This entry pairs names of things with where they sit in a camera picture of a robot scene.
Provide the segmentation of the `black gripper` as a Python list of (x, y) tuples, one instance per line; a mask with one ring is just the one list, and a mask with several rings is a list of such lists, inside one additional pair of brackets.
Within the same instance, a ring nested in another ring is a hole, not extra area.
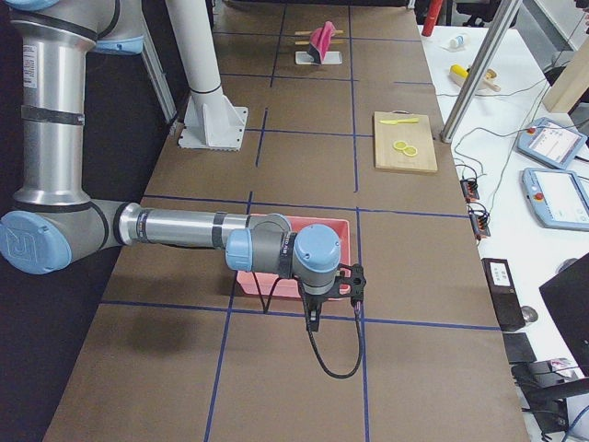
[[(350, 300), (364, 300), (365, 286), (364, 267), (361, 264), (339, 264), (333, 286), (334, 298), (348, 297)], [(306, 306), (307, 330), (317, 332), (320, 323), (321, 304), (316, 301), (307, 301)]]

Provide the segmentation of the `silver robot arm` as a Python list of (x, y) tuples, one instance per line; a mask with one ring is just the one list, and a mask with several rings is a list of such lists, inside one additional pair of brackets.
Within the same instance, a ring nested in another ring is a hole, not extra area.
[(1, 219), (1, 252), (20, 271), (45, 274), (99, 250), (136, 243), (222, 250), (235, 271), (293, 279), (306, 329), (322, 305), (347, 297), (359, 310), (364, 270), (341, 259), (341, 240), (323, 224), (294, 231), (283, 215), (234, 215), (144, 208), (94, 200), (82, 188), (86, 57), (144, 48), (138, 1), (12, 1), (22, 40), (24, 182)]

